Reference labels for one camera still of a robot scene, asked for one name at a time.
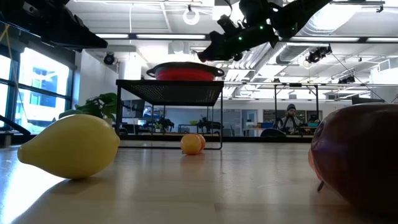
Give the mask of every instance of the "red apple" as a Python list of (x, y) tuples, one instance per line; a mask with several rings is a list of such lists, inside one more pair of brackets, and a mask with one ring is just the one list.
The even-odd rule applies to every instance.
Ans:
[(354, 207), (398, 214), (398, 105), (369, 103), (329, 114), (315, 132), (315, 168)]

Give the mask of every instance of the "beanie hat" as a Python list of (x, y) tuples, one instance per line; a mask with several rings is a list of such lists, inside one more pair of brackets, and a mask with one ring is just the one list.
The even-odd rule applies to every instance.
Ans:
[(289, 104), (288, 106), (287, 106), (287, 111), (288, 110), (290, 110), (290, 109), (295, 109), (296, 110), (296, 106), (293, 104), (293, 103), (291, 103), (291, 104)]

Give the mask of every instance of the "large window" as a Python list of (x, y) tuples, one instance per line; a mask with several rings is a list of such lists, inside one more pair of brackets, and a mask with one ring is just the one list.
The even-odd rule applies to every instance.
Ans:
[[(7, 95), (8, 95), (8, 86), (0, 84), (0, 115), (2, 116), (6, 115)], [(4, 122), (2, 121), (0, 121), (0, 128), (1, 127), (4, 127)]]
[[(10, 77), (11, 59), (0, 55), (0, 78), (8, 80)], [(8, 86), (0, 84), (0, 115), (5, 116), (7, 110)], [(0, 128), (4, 127), (4, 122), (0, 121)]]
[(25, 49), (21, 54), (19, 83), (51, 91), (61, 95), (67, 94), (69, 68), (34, 50)]
[[(33, 134), (37, 134), (68, 110), (71, 100), (71, 70), (32, 49), (26, 48), (15, 61), (0, 56), (0, 114), (14, 120)], [(17, 77), (19, 91), (15, 87)]]

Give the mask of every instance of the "security camera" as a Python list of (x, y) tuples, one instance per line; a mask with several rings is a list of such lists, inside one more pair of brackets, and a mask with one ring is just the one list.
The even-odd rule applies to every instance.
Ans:
[(108, 52), (106, 53), (106, 56), (104, 58), (104, 63), (106, 65), (116, 65), (118, 62), (117, 58), (114, 57), (114, 52)]

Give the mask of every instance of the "shelf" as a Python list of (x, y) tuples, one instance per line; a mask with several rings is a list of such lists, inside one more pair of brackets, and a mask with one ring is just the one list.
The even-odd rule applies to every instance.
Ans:
[(116, 85), (152, 105), (214, 106), (224, 82), (116, 80)]

